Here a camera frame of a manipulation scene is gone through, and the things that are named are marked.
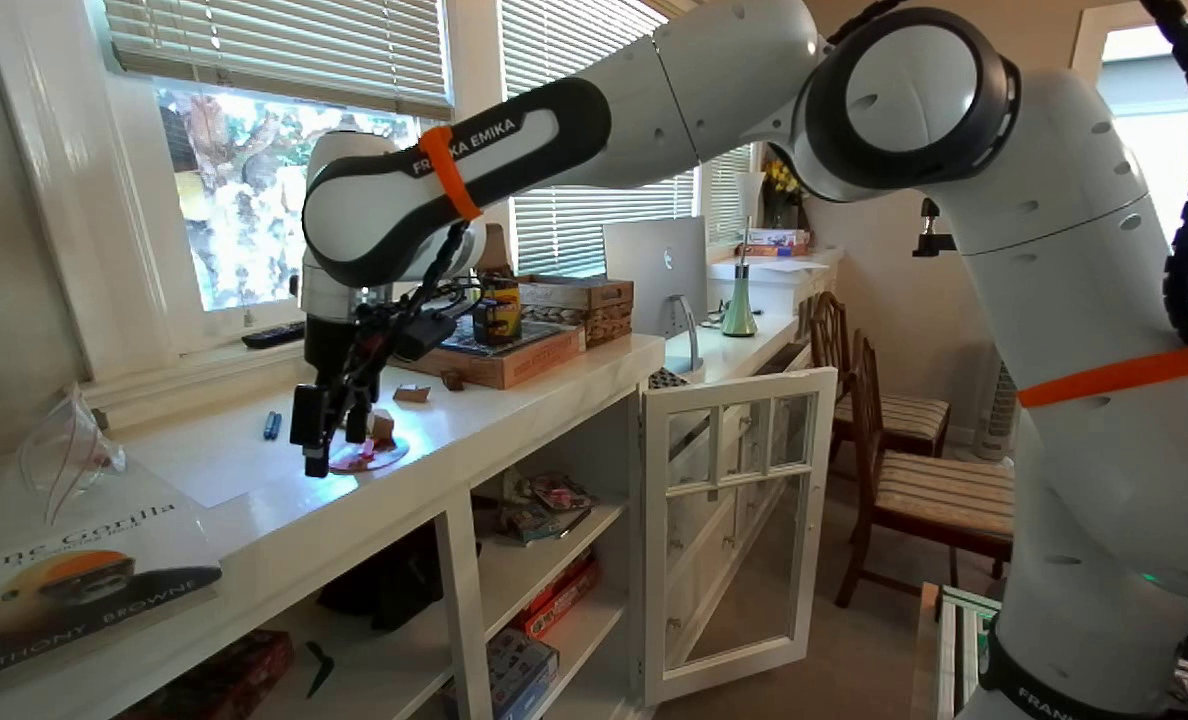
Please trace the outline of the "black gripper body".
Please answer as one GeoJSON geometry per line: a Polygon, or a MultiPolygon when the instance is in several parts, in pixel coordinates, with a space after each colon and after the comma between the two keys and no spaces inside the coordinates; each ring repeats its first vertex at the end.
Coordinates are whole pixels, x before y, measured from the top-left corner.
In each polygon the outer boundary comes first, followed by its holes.
{"type": "Polygon", "coordinates": [[[381,354],[396,329],[391,313],[361,313],[352,322],[303,322],[303,362],[311,370],[307,391],[345,391],[356,386],[364,395],[381,389],[381,354]]]}

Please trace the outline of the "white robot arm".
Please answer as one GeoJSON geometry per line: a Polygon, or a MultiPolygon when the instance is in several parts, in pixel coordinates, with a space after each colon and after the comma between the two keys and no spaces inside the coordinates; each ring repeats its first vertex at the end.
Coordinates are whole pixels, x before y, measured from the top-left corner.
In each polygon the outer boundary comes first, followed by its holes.
{"type": "MultiPolygon", "coordinates": [[[[1188,82],[1180,0],[1140,0],[1188,82]]],[[[948,8],[707,0],[588,67],[401,151],[327,135],[300,210],[307,366],[293,440],[321,470],[371,395],[438,233],[534,190],[636,190],[766,139],[829,205],[918,191],[1012,378],[1015,565],[970,720],[1160,720],[1188,631],[1188,205],[1160,225],[1099,93],[1023,71],[948,8]]]]}

